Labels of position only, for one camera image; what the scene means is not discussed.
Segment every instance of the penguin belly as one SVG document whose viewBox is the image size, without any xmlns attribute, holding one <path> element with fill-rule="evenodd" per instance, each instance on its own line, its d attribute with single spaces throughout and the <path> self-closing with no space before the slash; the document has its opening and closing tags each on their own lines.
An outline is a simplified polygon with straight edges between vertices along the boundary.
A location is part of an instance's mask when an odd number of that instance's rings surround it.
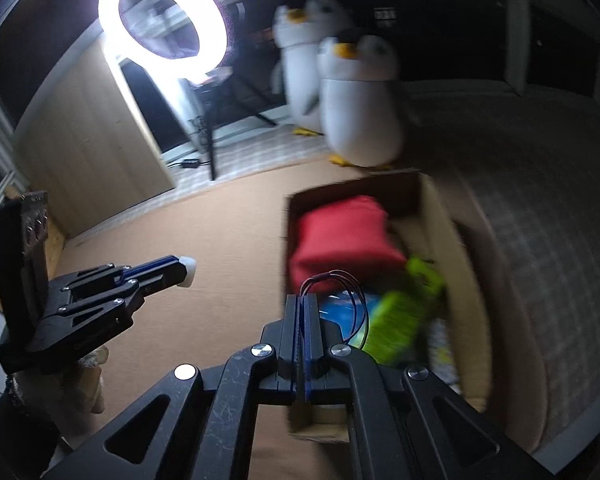
<svg viewBox="0 0 600 480">
<path fill-rule="evenodd" d="M 315 103 L 320 92 L 318 75 L 318 44 L 296 45 L 282 50 L 282 63 L 285 73 L 286 105 L 297 126 L 322 133 L 320 126 L 320 105 L 304 115 L 307 107 Z"/>
<path fill-rule="evenodd" d="M 384 81 L 323 79 L 320 113 L 327 144 L 351 164 L 380 166 L 402 151 L 404 135 Z"/>
</svg>

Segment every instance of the screw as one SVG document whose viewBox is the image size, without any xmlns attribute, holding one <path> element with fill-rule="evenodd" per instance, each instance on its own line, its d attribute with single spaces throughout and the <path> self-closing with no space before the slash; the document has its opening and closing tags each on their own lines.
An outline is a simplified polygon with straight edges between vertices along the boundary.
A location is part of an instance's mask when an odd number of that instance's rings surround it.
<svg viewBox="0 0 600 480">
<path fill-rule="evenodd" d="M 429 377 L 429 370 L 422 365 L 411 365 L 407 370 L 407 375 L 414 381 L 424 381 Z"/>
<path fill-rule="evenodd" d="M 173 375 L 181 381 L 186 381 L 196 374 L 196 367 L 193 365 L 180 365 L 174 371 Z"/>
<path fill-rule="evenodd" d="M 271 345 L 266 343 L 258 343 L 257 345 L 253 345 L 251 347 L 251 353 L 256 357 L 266 357 L 271 352 L 273 352 L 273 348 L 271 348 Z"/>
<path fill-rule="evenodd" d="M 336 357 L 344 357 L 351 353 L 351 347 L 349 345 L 345 345 L 343 343 L 338 343 L 337 345 L 333 345 L 331 347 L 331 354 Z"/>
</svg>

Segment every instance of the red cloth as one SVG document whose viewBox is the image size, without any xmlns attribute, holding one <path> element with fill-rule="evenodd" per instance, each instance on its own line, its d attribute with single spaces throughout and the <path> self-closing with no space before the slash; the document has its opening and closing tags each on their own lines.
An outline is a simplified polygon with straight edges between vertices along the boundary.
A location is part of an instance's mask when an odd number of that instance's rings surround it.
<svg viewBox="0 0 600 480">
<path fill-rule="evenodd" d="M 403 269 L 405 256 L 389 242 L 387 213 L 370 196 L 359 195 L 302 215 L 298 248 L 289 261 L 296 292 L 305 279 L 333 269 L 364 280 L 387 270 Z M 338 283 L 317 283 L 312 292 L 330 292 Z"/>
</svg>

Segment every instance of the ring light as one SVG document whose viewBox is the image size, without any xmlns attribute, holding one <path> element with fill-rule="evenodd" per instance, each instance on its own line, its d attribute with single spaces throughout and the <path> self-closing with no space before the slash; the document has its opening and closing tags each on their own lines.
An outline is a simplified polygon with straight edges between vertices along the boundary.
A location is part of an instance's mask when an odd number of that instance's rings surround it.
<svg viewBox="0 0 600 480">
<path fill-rule="evenodd" d="M 133 62 L 144 68 L 168 72 L 194 83 L 206 79 L 206 74 L 222 61 L 227 48 L 227 34 L 222 14 L 214 0 L 174 0 L 196 28 L 200 49 L 196 56 L 167 59 L 154 54 L 138 43 L 126 30 L 120 16 L 120 0 L 99 0 L 100 24 L 108 38 Z"/>
</svg>

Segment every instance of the stuffed penguin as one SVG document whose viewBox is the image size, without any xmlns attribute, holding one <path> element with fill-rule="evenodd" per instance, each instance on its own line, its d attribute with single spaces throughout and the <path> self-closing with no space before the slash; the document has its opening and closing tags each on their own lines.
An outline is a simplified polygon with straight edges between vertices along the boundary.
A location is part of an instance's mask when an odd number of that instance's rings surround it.
<svg viewBox="0 0 600 480">
<path fill-rule="evenodd" d="M 307 0 L 304 9 L 287 6 L 276 9 L 273 37 L 282 50 L 286 104 L 299 126 L 295 133 L 322 133 L 318 106 L 320 78 L 316 65 L 318 44 L 349 27 L 349 16 L 335 0 Z"/>
<path fill-rule="evenodd" d="M 395 50 L 382 38 L 327 38 L 320 44 L 320 118 L 327 144 L 342 160 L 366 168 L 402 151 L 404 135 L 388 82 L 398 76 Z"/>
</svg>

